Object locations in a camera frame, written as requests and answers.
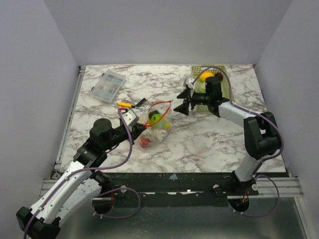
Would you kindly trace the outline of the peach toy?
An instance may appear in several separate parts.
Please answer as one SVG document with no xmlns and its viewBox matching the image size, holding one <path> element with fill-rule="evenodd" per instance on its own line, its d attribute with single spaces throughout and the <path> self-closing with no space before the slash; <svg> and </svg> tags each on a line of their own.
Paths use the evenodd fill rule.
<svg viewBox="0 0 319 239">
<path fill-rule="evenodd" d="M 139 144 L 140 144 L 140 146 L 141 146 L 142 148 L 145 148 L 145 147 L 151 146 L 152 141 L 151 141 L 150 139 L 148 139 L 148 138 L 145 138 L 145 137 L 143 137 L 143 136 L 140 136 L 140 137 L 139 137 Z"/>
</svg>

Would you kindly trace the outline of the yellow banana toy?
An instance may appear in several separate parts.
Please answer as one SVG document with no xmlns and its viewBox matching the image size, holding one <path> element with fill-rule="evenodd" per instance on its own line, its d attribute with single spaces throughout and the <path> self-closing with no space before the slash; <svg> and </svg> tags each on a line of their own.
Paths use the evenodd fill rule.
<svg viewBox="0 0 319 239">
<path fill-rule="evenodd" d="M 170 129 L 170 123 L 168 121 L 165 121 L 163 124 L 164 130 L 169 130 Z"/>
</svg>

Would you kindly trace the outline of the clear zip bag orange zipper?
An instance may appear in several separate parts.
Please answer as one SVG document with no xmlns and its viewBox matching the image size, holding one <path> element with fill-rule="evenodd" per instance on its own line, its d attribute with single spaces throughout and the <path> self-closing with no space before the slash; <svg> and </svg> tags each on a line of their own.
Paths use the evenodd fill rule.
<svg viewBox="0 0 319 239">
<path fill-rule="evenodd" d="M 155 147 L 168 136 L 171 129 L 171 103 L 172 100 L 156 102 L 140 115 L 139 123 L 146 127 L 138 137 L 141 148 Z"/>
</svg>

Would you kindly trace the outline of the small bright green vegetable toy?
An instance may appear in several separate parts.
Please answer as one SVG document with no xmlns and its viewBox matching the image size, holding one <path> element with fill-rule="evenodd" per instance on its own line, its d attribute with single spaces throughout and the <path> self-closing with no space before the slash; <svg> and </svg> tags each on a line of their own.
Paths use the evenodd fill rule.
<svg viewBox="0 0 319 239">
<path fill-rule="evenodd" d="M 162 117 L 161 114 L 153 115 L 152 117 L 150 117 L 150 126 L 155 127 L 155 126 L 159 125 L 161 122 L 161 117 Z"/>
</svg>

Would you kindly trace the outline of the grey oyster mushroom toy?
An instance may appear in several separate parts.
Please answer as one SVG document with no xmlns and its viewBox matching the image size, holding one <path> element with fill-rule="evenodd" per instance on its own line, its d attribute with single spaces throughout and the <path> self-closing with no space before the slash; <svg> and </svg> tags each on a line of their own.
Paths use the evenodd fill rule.
<svg viewBox="0 0 319 239">
<path fill-rule="evenodd" d="M 165 129 L 157 129 L 157 128 L 149 128 L 146 133 L 146 137 L 151 142 L 161 142 L 166 136 L 168 132 Z"/>
</svg>

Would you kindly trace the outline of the green cabbage toy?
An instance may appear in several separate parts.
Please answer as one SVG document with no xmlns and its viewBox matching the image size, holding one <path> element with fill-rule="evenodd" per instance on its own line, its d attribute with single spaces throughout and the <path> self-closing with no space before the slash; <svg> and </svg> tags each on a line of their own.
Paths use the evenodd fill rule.
<svg viewBox="0 0 319 239">
<path fill-rule="evenodd" d="M 205 82 L 196 81 L 194 89 L 196 93 L 205 93 L 206 92 L 205 87 L 206 87 Z"/>
</svg>

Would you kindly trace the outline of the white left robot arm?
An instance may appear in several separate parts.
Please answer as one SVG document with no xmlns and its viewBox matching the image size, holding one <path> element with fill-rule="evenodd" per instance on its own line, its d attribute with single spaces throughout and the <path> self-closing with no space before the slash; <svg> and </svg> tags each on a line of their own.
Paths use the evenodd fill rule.
<svg viewBox="0 0 319 239">
<path fill-rule="evenodd" d="M 171 103 L 171 100 L 156 102 L 141 117 L 132 107 L 121 105 L 118 109 L 120 125 L 116 128 L 109 119 L 96 120 L 89 138 L 51 189 L 32 206 L 18 210 L 16 217 L 23 237 L 54 239 L 60 232 L 62 220 L 72 210 L 95 196 L 112 194 L 114 189 L 105 170 L 126 164 L 132 155 L 134 141 L 144 131 L 154 128 L 156 135 L 163 134 L 169 125 L 167 115 L 171 112 Z M 129 143 L 126 158 L 118 164 L 102 167 L 108 153 L 124 141 Z"/>
</svg>

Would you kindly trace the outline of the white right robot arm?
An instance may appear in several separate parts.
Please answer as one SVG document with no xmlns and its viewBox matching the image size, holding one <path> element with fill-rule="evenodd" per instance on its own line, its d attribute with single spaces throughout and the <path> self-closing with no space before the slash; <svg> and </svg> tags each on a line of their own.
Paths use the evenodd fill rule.
<svg viewBox="0 0 319 239">
<path fill-rule="evenodd" d="M 244 129 L 247 154 L 233 172 L 235 179 L 229 183 L 230 191 L 235 195 L 241 195 L 247 190 L 246 182 L 252 180 L 267 156 L 274 158 L 276 151 L 282 149 L 284 143 L 278 132 L 274 115 L 271 112 L 250 111 L 223 97 L 218 77 L 205 79 L 204 93 L 195 91 L 194 81 L 189 77 L 185 79 L 183 84 L 185 89 L 177 96 L 183 102 L 174 111 L 189 115 L 189 111 L 196 106 L 207 106 L 209 112 L 215 116 L 230 120 Z"/>
</svg>

